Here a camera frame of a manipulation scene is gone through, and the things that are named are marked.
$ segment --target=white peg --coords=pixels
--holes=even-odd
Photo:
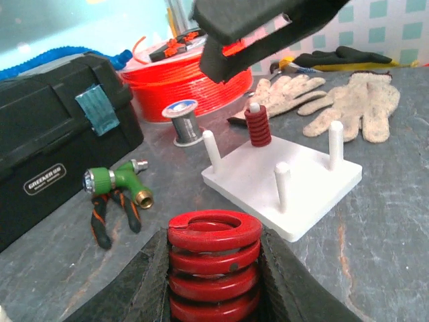
[[[340,121],[329,126],[329,169],[337,169],[344,160],[344,127]]]
[[[204,138],[208,157],[210,158],[210,162],[213,166],[213,172],[216,173],[221,169],[222,159],[219,149],[217,148],[215,136],[213,135],[213,132],[206,130],[202,133],[202,137]]]
[[[286,162],[277,163],[274,169],[274,174],[280,200],[280,212],[285,213],[290,202],[288,186],[291,180],[291,174],[288,164]]]
[[[253,102],[249,106],[250,113],[258,113],[261,111],[261,105],[256,102]]]

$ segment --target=toolbox label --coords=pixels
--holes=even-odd
[[[63,178],[66,174],[67,170],[64,165],[57,163],[34,178],[28,180],[24,184],[24,191],[27,195],[34,196]]]

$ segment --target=red filament spool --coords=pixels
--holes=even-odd
[[[143,40],[144,37],[134,46],[133,59],[120,76],[131,87],[143,118],[148,122],[171,122],[162,116],[162,111],[172,103],[185,99],[198,102],[195,109],[197,117],[211,113],[242,97],[253,83],[250,68],[227,83],[216,84],[210,80],[200,70],[202,46],[159,62],[145,62],[142,60],[144,54],[135,53],[137,45]],[[230,56],[244,47],[244,42],[240,41],[224,48],[223,52]]]
[[[261,234],[259,220],[236,211],[173,218],[168,228],[172,316],[181,322],[252,318],[260,297]]]
[[[250,108],[244,112],[246,118],[247,129],[250,134],[250,142],[252,146],[262,147],[271,143],[271,130],[269,129],[269,121],[267,109],[260,105],[258,112],[251,112]]]

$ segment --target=3d printer filament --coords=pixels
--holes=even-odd
[[[216,84],[206,77],[199,67],[204,39],[195,41],[187,52],[154,63],[144,63],[144,60],[149,62],[149,53],[159,45],[134,53],[135,58],[121,71],[120,77],[131,87],[146,121],[169,122],[162,115],[164,107],[186,99],[198,101],[196,116],[205,115],[242,97],[250,89],[253,83],[250,69],[227,83]],[[244,47],[244,43],[231,46],[225,54],[234,54]]]

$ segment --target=spool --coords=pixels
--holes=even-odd
[[[200,59],[205,37],[195,38],[187,46],[188,51],[159,62],[150,62],[149,53],[165,43],[137,51],[138,41],[133,49],[133,59],[119,76],[133,91],[133,103],[141,110],[145,121],[167,123],[162,116],[165,106],[176,101],[194,99],[198,101],[195,116],[209,114],[242,97],[253,84],[250,68],[239,73],[227,83],[216,84],[200,70]],[[225,56],[245,48],[240,41],[224,48]]]
[[[193,146],[203,140],[204,129],[198,126],[194,110],[198,102],[193,99],[185,99],[168,105],[162,116],[171,119],[176,129],[177,137],[173,143],[180,148]]]

